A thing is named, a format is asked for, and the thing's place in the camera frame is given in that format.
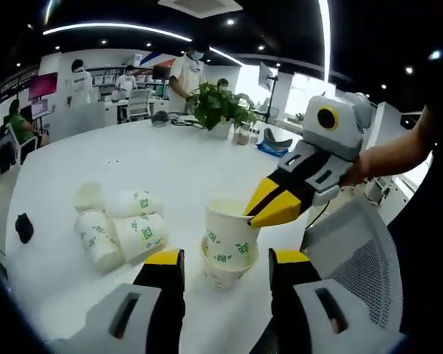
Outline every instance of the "green shirt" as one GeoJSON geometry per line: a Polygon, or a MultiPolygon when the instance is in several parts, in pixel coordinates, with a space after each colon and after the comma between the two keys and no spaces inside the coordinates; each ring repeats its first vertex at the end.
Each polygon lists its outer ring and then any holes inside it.
{"type": "Polygon", "coordinates": [[[20,145],[34,137],[35,134],[32,131],[24,130],[24,124],[27,121],[19,114],[8,116],[6,119],[8,119],[8,122],[12,125],[13,132],[15,133],[20,145]]]}

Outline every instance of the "tipped-over paper cup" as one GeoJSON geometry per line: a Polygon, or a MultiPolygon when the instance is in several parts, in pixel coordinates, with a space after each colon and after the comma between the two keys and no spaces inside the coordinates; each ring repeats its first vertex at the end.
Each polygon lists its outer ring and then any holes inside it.
{"type": "Polygon", "coordinates": [[[112,218],[123,219],[155,212],[162,214],[161,203],[144,190],[121,190],[112,195],[106,204],[106,211],[112,218]]]}
{"type": "Polygon", "coordinates": [[[218,268],[211,260],[207,257],[207,243],[209,240],[206,237],[202,238],[200,244],[200,253],[202,254],[202,259],[204,262],[204,272],[207,280],[210,284],[214,285],[216,288],[229,289],[243,277],[257,261],[259,258],[258,247],[256,246],[250,255],[250,264],[242,269],[222,269],[218,268]]]}
{"type": "Polygon", "coordinates": [[[79,215],[75,231],[97,269],[108,272],[124,264],[113,223],[101,211],[90,210],[79,215]]]}
{"type": "Polygon", "coordinates": [[[149,257],[164,248],[168,241],[168,230],[158,214],[114,219],[113,223],[127,261],[141,254],[149,257]]]}
{"type": "Polygon", "coordinates": [[[103,210],[100,185],[98,183],[85,183],[77,190],[74,196],[74,208],[78,213],[87,210],[103,210]]]}
{"type": "Polygon", "coordinates": [[[218,268],[246,268],[256,250],[259,229],[243,216],[247,199],[236,195],[215,195],[205,210],[207,257],[218,268]]]}

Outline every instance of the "person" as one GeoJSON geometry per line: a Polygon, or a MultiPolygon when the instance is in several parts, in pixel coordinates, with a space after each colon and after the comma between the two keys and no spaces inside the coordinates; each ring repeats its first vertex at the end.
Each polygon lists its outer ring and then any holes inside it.
{"type": "Polygon", "coordinates": [[[230,83],[228,83],[228,80],[222,78],[222,79],[220,79],[220,80],[216,83],[216,88],[217,88],[219,91],[226,91],[226,90],[228,90],[228,86],[229,86],[229,85],[230,85],[230,83]]]}
{"type": "Polygon", "coordinates": [[[418,350],[417,343],[425,337],[420,330],[426,330],[426,336],[430,336],[432,324],[443,321],[430,319],[443,313],[437,308],[443,299],[433,299],[433,292],[441,296],[441,291],[431,285],[443,279],[443,58],[428,65],[422,78],[425,107],[416,126],[387,145],[361,153],[342,183],[359,184],[364,178],[404,173],[433,154],[419,189],[388,225],[402,278],[401,331],[411,338],[411,353],[418,350]],[[436,259],[432,249],[437,249],[433,245],[440,244],[436,259]]]}
{"type": "Polygon", "coordinates": [[[177,58],[172,64],[168,89],[170,112],[184,112],[185,102],[192,92],[205,82],[204,64],[200,60],[207,51],[207,44],[201,41],[191,41],[187,53],[177,58]]]}
{"type": "Polygon", "coordinates": [[[83,61],[76,59],[71,65],[72,87],[67,97],[67,105],[77,107],[90,103],[90,91],[92,90],[92,76],[83,68],[83,61]]]}
{"type": "Polygon", "coordinates": [[[12,101],[10,108],[8,109],[9,115],[4,118],[4,125],[11,124],[11,128],[15,133],[18,143],[22,145],[36,136],[38,138],[38,148],[48,145],[51,142],[49,136],[46,134],[39,134],[32,125],[20,115],[19,109],[20,101],[12,101]]]}
{"type": "Polygon", "coordinates": [[[117,78],[117,82],[115,83],[117,89],[125,96],[126,99],[130,98],[131,91],[133,91],[133,89],[138,88],[133,71],[134,66],[128,65],[125,68],[125,74],[119,76],[117,78]]]}

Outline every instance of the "ceiling vent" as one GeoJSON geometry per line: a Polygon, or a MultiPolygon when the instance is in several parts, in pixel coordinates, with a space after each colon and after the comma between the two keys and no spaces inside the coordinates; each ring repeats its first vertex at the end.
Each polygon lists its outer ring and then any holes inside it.
{"type": "Polygon", "coordinates": [[[159,0],[159,4],[197,18],[243,10],[234,0],[159,0]]]}

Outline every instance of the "window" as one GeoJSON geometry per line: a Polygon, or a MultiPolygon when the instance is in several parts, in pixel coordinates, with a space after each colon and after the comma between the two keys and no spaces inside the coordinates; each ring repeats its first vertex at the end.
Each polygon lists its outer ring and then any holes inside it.
{"type": "Polygon", "coordinates": [[[297,113],[305,114],[307,105],[312,97],[321,95],[334,97],[336,86],[332,83],[325,83],[315,77],[302,74],[294,74],[287,97],[286,113],[294,116],[297,113]]]}
{"type": "MultiPolygon", "coordinates": [[[[278,70],[269,68],[276,76],[278,70]]],[[[247,94],[255,105],[262,105],[264,101],[271,97],[271,93],[258,85],[259,66],[245,65],[239,70],[238,81],[236,82],[235,93],[247,94]]]]}

